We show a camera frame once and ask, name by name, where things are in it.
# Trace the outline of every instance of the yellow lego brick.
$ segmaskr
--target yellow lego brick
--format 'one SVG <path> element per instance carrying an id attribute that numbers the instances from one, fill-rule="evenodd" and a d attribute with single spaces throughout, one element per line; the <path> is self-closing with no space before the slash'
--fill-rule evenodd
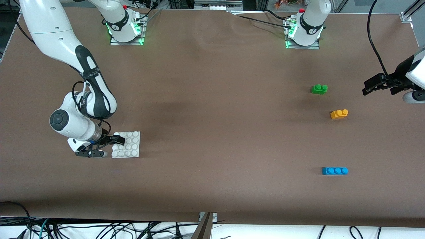
<path id="1" fill-rule="evenodd" d="M 347 109 L 336 110 L 336 111 L 332 111 L 331 112 L 331 118 L 332 119 L 344 118 L 347 115 L 348 115 L 348 110 Z"/>

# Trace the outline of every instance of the brown tabletop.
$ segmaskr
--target brown tabletop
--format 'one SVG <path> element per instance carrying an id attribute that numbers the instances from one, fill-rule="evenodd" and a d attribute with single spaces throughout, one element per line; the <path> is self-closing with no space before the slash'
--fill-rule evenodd
<path id="1" fill-rule="evenodd" d="M 314 51 L 224 11 L 162 11 L 144 46 L 110 46 L 96 9 L 66 11 L 117 98 L 112 132 L 141 131 L 140 157 L 74 155 L 48 119 L 80 77 L 15 31 L 0 65 L 1 201 L 42 217 L 425 226 L 424 105 L 362 95 L 381 72 L 367 15 L 329 15 Z M 398 15 L 374 15 L 372 37 L 390 72 L 417 50 Z M 338 166 L 349 174 L 321 175 Z"/>

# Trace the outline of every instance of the white baseplate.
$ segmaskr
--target white baseplate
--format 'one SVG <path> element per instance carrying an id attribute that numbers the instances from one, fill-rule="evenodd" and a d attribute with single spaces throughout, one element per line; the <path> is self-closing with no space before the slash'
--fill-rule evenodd
<path id="1" fill-rule="evenodd" d="M 119 135 L 125 138 L 124 145 L 112 146 L 112 158 L 138 158 L 140 150 L 140 132 L 115 132 L 114 135 Z"/>

